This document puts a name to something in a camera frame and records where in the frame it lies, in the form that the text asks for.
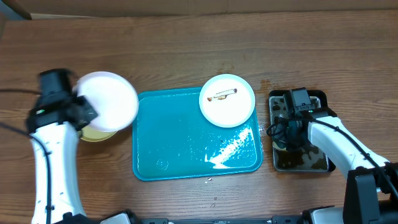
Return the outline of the white plate with sauce streak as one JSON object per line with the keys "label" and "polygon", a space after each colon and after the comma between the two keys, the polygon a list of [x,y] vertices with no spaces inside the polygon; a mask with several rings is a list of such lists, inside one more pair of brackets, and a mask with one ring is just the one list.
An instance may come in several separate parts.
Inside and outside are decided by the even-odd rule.
{"label": "white plate with sauce streak", "polygon": [[256,99],[246,80],[233,74],[221,74],[203,85],[198,102],[202,115],[210,123],[234,128],[251,117]]}

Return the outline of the yellow and green sponge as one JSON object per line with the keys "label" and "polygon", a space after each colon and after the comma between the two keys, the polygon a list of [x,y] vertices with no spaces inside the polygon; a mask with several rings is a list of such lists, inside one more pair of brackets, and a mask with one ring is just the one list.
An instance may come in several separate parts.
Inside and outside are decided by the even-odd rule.
{"label": "yellow and green sponge", "polygon": [[286,151],[287,144],[284,141],[273,141],[272,142],[273,148],[278,151]]}

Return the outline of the teal plastic tray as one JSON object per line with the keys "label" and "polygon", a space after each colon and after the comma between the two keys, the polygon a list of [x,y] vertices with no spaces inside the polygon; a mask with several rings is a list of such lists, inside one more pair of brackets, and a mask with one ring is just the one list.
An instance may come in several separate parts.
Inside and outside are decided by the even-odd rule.
{"label": "teal plastic tray", "polygon": [[263,162],[255,113],[234,128],[210,123],[200,88],[145,91],[132,124],[132,170],[142,181],[253,172]]}

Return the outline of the black tray of soapy water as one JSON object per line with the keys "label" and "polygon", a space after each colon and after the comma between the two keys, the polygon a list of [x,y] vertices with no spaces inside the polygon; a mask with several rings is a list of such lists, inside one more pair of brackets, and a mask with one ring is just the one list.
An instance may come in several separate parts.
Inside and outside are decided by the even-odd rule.
{"label": "black tray of soapy water", "polygon": [[[287,90],[272,90],[269,93],[269,117],[271,124],[278,122],[280,118],[287,118],[284,93]],[[279,172],[320,172],[329,173],[336,166],[329,160],[319,148],[307,144],[297,151],[278,151],[272,146],[273,164]]]}

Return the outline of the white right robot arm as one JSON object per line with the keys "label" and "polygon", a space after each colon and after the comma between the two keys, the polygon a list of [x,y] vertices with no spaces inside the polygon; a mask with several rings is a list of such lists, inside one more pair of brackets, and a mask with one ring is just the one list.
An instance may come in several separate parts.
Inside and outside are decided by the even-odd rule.
{"label": "white right robot arm", "polygon": [[366,147],[334,111],[295,111],[270,129],[288,151],[306,143],[319,148],[346,178],[343,206],[309,209],[303,223],[397,223],[397,163]]}

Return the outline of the white plate with small stain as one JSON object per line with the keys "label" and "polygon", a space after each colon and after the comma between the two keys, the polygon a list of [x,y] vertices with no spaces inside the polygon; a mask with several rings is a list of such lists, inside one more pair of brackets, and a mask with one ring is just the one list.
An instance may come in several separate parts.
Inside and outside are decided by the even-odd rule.
{"label": "white plate with small stain", "polygon": [[120,75],[92,72],[81,77],[73,91],[83,95],[98,116],[89,126],[102,132],[120,131],[128,127],[139,110],[136,90]]}

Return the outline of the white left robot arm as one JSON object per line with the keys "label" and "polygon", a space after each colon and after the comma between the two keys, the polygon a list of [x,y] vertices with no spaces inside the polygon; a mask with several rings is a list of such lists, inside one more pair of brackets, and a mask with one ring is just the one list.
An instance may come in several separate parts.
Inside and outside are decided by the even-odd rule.
{"label": "white left robot arm", "polygon": [[41,96],[29,112],[27,129],[35,158],[32,223],[75,223],[86,213],[80,200],[76,152],[80,131],[97,117],[84,96]]}

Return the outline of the black rail at table edge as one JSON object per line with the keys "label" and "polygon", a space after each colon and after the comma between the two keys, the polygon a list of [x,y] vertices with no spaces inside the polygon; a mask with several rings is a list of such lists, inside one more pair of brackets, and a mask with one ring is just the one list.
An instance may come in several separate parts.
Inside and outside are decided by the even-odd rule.
{"label": "black rail at table edge", "polygon": [[306,224],[301,215],[276,215],[272,218],[231,218],[231,219],[182,219],[143,218],[141,224]]}

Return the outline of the yellow-green plate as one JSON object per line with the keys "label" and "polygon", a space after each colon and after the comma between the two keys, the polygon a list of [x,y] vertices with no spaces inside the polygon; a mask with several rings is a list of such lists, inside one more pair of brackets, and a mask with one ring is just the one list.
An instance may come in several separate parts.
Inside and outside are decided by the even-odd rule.
{"label": "yellow-green plate", "polygon": [[113,132],[103,132],[93,129],[89,126],[84,127],[81,130],[81,140],[87,142],[100,142],[109,139],[110,137],[114,136],[116,131]]}

